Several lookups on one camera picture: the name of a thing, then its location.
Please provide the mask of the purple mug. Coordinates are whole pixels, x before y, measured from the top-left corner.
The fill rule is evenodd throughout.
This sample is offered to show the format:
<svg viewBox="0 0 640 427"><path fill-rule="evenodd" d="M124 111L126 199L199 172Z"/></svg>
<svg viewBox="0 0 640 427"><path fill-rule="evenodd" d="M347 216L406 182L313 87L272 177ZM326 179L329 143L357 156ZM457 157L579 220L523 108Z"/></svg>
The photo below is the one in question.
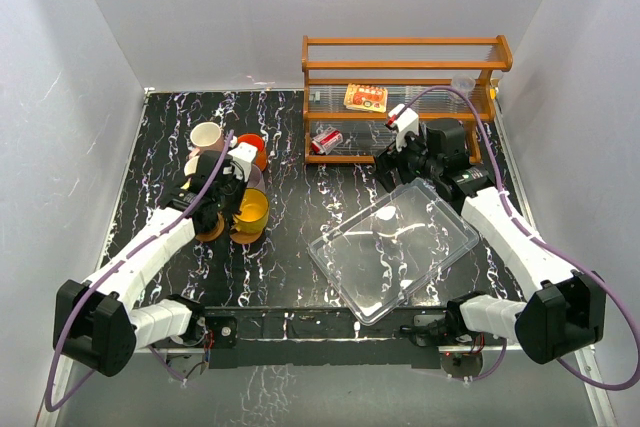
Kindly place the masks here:
<svg viewBox="0 0 640 427"><path fill-rule="evenodd" d="M256 164L251 165L251 172L249 174L247 188L255 189L262 193L266 192L263 172Z"/></svg>

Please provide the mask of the pale green mug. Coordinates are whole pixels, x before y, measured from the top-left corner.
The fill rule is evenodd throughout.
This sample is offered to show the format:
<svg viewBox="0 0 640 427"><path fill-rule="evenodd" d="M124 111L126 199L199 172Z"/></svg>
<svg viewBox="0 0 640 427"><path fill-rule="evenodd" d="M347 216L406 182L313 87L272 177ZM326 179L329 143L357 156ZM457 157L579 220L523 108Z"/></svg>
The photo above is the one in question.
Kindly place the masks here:
<svg viewBox="0 0 640 427"><path fill-rule="evenodd" d="M191 176L195 174L197 171L198 160L199 160L198 156L191 157L188 159L188 161L184 166L183 171L186 178L186 182L183 184L183 188L185 189L187 189L190 186Z"/></svg>

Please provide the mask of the pink mug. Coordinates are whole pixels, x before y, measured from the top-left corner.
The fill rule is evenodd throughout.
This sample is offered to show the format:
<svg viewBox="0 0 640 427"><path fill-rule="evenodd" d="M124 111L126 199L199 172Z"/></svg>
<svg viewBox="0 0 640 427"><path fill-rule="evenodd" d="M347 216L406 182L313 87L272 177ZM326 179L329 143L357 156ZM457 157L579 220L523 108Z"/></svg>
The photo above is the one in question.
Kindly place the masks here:
<svg viewBox="0 0 640 427"><path fill-rule="evenodd" d="M224 146L223 130L215 122L203 122L196 125L189 136L192 151L189 159L206 151L221 151Z"/></svg>

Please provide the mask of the light wooden coaster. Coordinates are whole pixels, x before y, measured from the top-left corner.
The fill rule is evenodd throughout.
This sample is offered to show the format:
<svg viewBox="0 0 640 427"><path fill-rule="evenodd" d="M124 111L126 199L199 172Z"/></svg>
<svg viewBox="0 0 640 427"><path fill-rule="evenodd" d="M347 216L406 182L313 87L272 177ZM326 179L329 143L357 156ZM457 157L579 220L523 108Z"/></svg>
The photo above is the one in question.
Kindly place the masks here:
<svg viewBox="0 0 640 427"><path fill-rule="evenodd" d="M199 233L195 236L195 239L203 243L212 242L224 232L224 228L224 220L219 220L213 230L206 233Z"/></svg>
<svg viewBox="0 0 640 427"><path fill-rule="evenodd" d="M256 233L247 233L242 231L232 231L229 235L230 239L237 244L251 244L256 242L263 234L263 231Z"/></svg>

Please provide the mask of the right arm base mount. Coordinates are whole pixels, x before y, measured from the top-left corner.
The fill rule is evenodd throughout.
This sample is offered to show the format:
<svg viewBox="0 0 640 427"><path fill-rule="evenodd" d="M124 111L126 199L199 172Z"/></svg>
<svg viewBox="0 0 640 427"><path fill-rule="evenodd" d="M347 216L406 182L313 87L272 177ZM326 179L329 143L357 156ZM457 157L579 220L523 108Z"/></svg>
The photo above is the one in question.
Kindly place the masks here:
<svg viewBox="0 0 640 427"><path fill-rule="evenodd" d="M425 314L415 316L412 324L401 325L399 336L422 348L462 346L462 351L441 353L441 361L444 362L441 368L445 371L448 381L455 380L469 385L488 378L503 363L508 347L506 339L500 339L501 349L496 361L491 367L484 369L482 357L486 347L484 332L469 330L453 314L446 313L442 317L427 322L418 321L422 317L425 317Z"/></svg>

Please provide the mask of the orange mug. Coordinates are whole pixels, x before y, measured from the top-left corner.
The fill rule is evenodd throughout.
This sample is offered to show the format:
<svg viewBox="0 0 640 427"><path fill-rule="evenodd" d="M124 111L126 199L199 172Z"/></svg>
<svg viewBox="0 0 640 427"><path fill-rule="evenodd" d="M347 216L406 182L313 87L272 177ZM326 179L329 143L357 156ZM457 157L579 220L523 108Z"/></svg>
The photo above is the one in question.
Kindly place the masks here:
<svg viewBox="0 0 640 427"><path fill-rule="evenodd" d="M257 149L256 157L253 163L261 170L264 171L268 165L266 143L265 140L258 134L247 133L238 137L239 143L247 143L254 146Z"/></svg>

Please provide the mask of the yellow mug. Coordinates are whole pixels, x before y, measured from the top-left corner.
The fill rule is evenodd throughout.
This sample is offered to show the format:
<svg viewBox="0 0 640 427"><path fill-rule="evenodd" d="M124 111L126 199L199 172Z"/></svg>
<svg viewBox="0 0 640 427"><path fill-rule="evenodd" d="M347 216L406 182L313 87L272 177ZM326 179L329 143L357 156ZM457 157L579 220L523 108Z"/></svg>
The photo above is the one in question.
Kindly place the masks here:
<svg viewBox="0 0 640 427"><path fill-rule="evenodd" d="M270 203L264 192L248 188L242 198L240 210L233 215L232 229L242 234L261 233L269 220Z"/></svg>

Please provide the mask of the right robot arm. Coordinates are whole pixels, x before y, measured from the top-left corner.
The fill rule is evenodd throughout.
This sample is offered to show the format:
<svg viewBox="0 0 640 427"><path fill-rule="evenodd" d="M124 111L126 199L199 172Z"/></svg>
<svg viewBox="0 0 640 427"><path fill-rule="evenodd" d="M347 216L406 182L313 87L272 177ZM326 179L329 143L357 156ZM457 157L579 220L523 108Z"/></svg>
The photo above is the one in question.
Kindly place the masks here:
<svg viewBox="0 0 640 427"><path fill-rule="evenodd" d="M387 192L398 182L430 181L436 193L490 244L525 297L516 302L472 292L448 302L434 333L466 344L488 333L520 344L546 364L599 342L606 294L589 275L540 247L540 237L496 186L494 174L470 160L463 126L442 118L421 127L393 116L391 144L375 159L374 175Z"/></svg>

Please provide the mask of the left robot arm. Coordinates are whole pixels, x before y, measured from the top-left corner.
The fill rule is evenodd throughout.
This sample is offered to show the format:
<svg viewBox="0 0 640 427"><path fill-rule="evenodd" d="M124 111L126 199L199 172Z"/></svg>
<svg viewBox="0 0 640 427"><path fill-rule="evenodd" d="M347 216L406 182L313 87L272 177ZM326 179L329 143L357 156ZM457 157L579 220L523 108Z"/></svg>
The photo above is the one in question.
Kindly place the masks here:
<svg viewBox="0 0 640 427"><path fill-rule="evenodd" d="M222 231L238 213L251 164L236 154L205 152L196 170L176 178L143 229L82 282L56 294L53 346L104 376L118 374L133 353L167 338L200 343L202 306L179 294L139 308L136 303L165 264L196 237Z"/></svg>

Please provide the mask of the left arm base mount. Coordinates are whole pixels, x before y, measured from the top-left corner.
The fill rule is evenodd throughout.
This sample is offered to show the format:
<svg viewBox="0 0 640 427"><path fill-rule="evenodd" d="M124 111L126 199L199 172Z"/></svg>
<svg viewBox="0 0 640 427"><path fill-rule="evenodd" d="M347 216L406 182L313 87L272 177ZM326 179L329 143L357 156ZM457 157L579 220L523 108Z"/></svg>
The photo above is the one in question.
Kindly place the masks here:
<svg viewBox="0 0 640 427"><path fill-rule="evenodd" d="M163 357L152 342L147 349L152 355L164 365L169 375L185 388L189 378L200 370L203 373L210 366L212 353L215 348L229 349L237 344L238 322L231 316L205 315L205 308L198 302L187 299L180 295L170 295L157 304L159 307L169 308L171 313L180 309L180 313L185 310L186 316L185 331L178 335L170 335L168 339L174 344L183 347L201 347L203 349L202 360L196 363L186 373L180 373L171 366L168 356Z"/></svg>

